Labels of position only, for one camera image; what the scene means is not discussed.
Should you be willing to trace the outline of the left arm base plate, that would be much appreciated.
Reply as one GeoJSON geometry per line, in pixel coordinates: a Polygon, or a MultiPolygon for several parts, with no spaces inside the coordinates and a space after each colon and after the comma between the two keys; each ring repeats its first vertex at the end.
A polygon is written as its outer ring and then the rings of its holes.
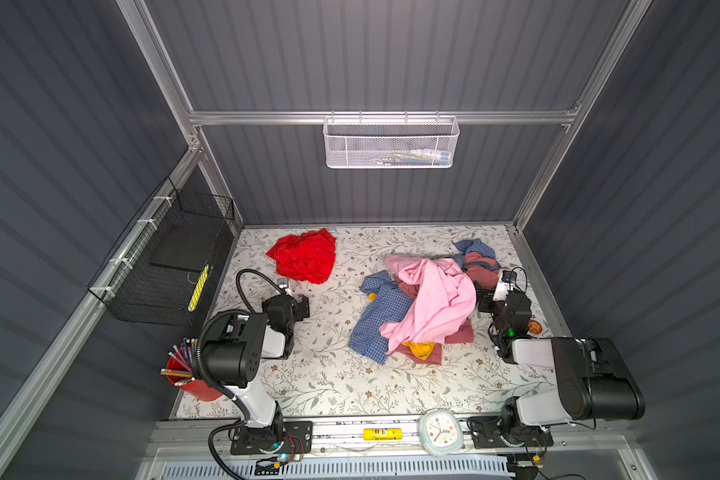
{"type": "Polygon", "coordinates": [[[240,427],[230,434],[231,455],[305,454],[312,448],[310,421],[275,422],[264,428],[240,427]]]}

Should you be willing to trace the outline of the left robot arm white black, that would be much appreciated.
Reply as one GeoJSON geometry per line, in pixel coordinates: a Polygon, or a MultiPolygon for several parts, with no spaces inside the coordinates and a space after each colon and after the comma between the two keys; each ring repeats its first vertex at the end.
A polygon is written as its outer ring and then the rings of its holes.
{"type": "Polygon", "coordinates": [[[237,406],[245,427],[270,428],[282,413],[265,391],[260,364],[287,359],[296,324],[309,316],[309,299],[287,294],[265,300],[261,312],[220,311],[206,322],[193,346],[193,374],[237,406]]]}

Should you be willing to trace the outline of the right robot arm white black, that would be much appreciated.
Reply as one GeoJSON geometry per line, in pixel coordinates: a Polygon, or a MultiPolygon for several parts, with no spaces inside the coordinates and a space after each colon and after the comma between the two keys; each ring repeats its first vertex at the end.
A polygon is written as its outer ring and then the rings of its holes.
{"type": "Polygon", "coordinates": [[[507,400],[501,411],[504,425],[541,428],[643,417],[644,396],[611,340],[533,337],[526,294],[521,290],[502,298],[495,294],[480,289],[476,306],[491,316],[489,338],[500,359],[550,369],[556,378],[550,391],[507,400]]]}

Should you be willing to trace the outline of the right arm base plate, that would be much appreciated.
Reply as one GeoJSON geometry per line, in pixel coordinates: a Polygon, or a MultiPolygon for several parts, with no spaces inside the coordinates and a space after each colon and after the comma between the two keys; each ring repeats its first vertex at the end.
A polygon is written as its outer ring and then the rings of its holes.
{"type": "Polygon", "coordinates": [[[533,448],[546,450],[554,445],[549,430],[527,426],[500,416],[472,416],[466,426],[476,448],[533,448]]]}

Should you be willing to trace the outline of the red cloth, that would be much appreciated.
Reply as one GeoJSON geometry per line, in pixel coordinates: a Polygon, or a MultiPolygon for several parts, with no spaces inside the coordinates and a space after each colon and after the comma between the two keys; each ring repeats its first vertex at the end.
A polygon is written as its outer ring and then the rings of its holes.
{"type": "Polygon", "coordinates": [[[277,240],[266,255],[282,277],[311,284],[325,283],[336,262],[336,239],[325,228],[277,240]]]}

